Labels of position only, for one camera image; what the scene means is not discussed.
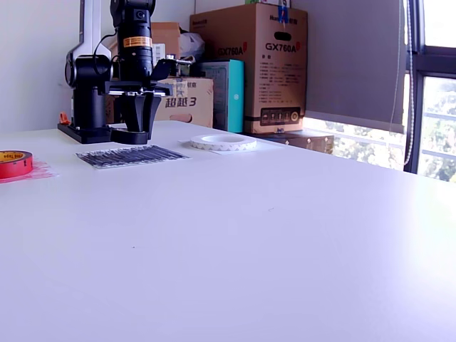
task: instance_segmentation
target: teal box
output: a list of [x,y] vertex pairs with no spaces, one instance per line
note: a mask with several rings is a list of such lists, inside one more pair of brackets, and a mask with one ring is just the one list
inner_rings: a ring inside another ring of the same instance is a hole
[[214,80],[214,128],[242,133],[244,127],[244,62],[207,61],[194,66],[198,76]]

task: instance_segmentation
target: black metal base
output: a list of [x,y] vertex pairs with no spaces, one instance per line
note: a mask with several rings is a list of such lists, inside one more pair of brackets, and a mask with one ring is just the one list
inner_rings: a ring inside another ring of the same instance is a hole
[[128,132],[123,129],[111,130],[111,141],[125,145],[147,145],[149,132]]
[[84,145],[109,143],[111,141],[111,129],[108,127],[93,130],[76,130],[71,125],[59,123],[58,129]]

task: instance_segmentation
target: robotic arm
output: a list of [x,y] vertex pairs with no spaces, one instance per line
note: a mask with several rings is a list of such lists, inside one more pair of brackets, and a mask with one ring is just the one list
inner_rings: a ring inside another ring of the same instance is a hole
[[[114,141],[144,145],[151,138],[162,96],[172,87],[158,83],[169,76],[169,61],[152,65],[150,17],[155,0],[111,0],[110,12],[118,38],[119,79],[113,80],[113,59],[102,45],[100,0],[81,0],[80,43],[67,55],[66,80],[73,90],[73,119],[58,128],[80,143]],[[109,128],[105,95],[118,102],[127,130]]]

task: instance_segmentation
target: white table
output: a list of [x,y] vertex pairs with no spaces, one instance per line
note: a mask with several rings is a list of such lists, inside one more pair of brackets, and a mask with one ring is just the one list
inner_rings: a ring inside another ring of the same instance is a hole
[[1,342],[456,341],[456,186],[294,147],[0,185]]

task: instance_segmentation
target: window blind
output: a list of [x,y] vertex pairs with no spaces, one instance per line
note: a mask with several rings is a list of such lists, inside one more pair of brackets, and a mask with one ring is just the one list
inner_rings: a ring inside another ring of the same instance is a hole
[[306,116],[403,133],[402,0],[293,0],[292,6],[309,13]]

